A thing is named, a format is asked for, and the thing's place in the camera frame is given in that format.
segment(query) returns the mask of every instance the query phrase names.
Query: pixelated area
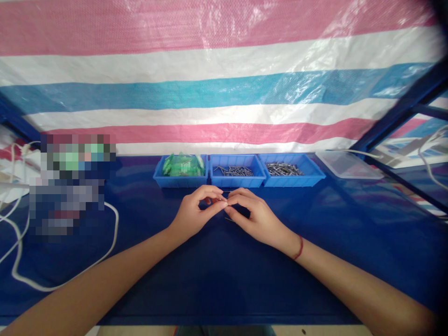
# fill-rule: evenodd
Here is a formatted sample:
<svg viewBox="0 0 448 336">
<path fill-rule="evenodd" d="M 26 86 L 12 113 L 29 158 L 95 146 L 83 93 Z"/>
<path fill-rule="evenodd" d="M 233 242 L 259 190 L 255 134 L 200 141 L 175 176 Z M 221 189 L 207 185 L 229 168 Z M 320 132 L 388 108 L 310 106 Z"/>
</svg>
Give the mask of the pixelated area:
<svg viewBox="0 0 448 336">
<path fill-rule="evenodd" d="M 92 235 L 104 217 L 105 180 L 116 159 L 111 136 L 42 135 L 41 155 L 41 178 L 30 188 L 31 239 Z"/>
</svg>

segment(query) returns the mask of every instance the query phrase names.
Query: wrist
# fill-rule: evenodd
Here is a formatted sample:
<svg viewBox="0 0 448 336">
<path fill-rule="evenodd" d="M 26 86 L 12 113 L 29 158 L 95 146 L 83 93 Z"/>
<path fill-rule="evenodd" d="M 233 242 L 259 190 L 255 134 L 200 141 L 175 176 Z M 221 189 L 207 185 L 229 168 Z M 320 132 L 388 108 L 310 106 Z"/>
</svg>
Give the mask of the wrist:
<svg viewBox="0 0 448 336">
<path fill-rule="evenodd" d="M 285 231 L 281 235 L 277 250 L 283 252 L 288 257 L 293 258 L 297 255 L 297 253 L 299 253 L 302 243 L 303 242 L 301 241 L 299 235 L 285 227 Z"/>
</svg>

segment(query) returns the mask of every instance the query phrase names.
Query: blue plastic bin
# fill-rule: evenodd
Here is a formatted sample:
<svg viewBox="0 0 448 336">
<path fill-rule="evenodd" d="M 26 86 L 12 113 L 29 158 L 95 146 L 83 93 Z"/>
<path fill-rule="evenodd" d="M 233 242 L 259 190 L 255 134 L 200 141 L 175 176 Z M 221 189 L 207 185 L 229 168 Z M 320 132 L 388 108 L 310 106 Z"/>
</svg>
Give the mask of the blue plastic bin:
<svg viewBox="0 0 448 336">
<path fill-rule="evenodd" d="M 160 159 L 154 172 L 154 179 L 161 188 L 198 188 L 207 184 L 209 177 L 209 159 L 207 155 L 201 155 L 205 164 L 205 176 L 163 176 L 163 163 L 169 157 L 164 155 Z"/>
<path fill-rule="evenodd" d="M 321 179 L 325 178 L 325 174 L 319 167 L 303 153 L 259 154 L 258 157 L 260 158 L 266 173 L 265 187 L 312 187 Z M 271 176 L 265 163 L 277 162 L 296 165 L 305 175 Z"/>
<path fill-rule="evenodd" d="M 228 169 L 229 166 L 244 166 L 249 168 L 254 176 L 223 176 L 217 166 Z M 210 155 L 211 184 L 217 187 L 258 188 L 266 179 L 260 160 L 251 155 Z"/>
</svg>

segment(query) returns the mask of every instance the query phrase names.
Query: person's left hand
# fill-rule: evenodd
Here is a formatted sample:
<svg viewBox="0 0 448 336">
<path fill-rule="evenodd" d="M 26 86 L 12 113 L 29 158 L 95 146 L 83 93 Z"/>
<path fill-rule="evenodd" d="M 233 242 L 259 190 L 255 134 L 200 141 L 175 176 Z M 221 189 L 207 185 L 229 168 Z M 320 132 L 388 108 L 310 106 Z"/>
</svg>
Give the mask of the person's left hand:
<svg viewBox="0 0 448 336">
<path fill-rule="evenodd" d="M 191 195 L 186 195 L 179 207 L 176 218 L 169 229 L 182 238 L 189 239 L 197 234 L 210 218 L 227 206 L 223 191 L 215 186 L 203 185 Z M 205 198 L 219 200 L 205 210 L 199 209 L 199 202 Z"/>
</svg>

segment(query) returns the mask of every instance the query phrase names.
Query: green plastic part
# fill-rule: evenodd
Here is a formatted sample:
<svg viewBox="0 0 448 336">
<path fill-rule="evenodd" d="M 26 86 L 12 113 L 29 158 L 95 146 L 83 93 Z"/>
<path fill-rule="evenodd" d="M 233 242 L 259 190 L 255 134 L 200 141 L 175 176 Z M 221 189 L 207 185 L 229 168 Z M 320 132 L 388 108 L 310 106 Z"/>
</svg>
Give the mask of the green plastic part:
<svg viewBox="0 0 448 336">
<path fill-rule="evenodd" d="M 163 164 L 164 176 L 205 176 L 205 165 L 200 155 L 171 154 Z"/>
</svg>

